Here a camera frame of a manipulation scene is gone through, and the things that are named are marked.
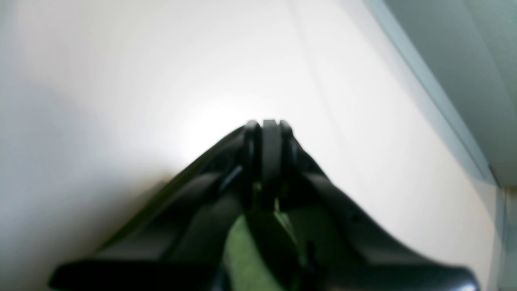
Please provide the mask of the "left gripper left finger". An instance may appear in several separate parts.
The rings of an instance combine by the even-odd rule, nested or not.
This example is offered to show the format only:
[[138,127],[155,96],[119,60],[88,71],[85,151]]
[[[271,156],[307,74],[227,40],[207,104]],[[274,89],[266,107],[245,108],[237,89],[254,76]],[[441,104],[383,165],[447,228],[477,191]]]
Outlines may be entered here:
[[235,221],[252,205],[261,128],[249,121],[202,154],[93,255],[64,263],[56,291],[229,291],[222,263]]

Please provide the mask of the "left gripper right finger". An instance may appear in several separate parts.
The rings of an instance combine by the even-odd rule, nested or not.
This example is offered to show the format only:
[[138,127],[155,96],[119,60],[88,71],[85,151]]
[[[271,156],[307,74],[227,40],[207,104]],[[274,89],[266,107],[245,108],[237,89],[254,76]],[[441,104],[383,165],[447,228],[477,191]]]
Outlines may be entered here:
[[300,291],[478,291],[464,266],[438,263],[386,232],[335,186],[285,121],[263,122],[263,206],[288,219]]

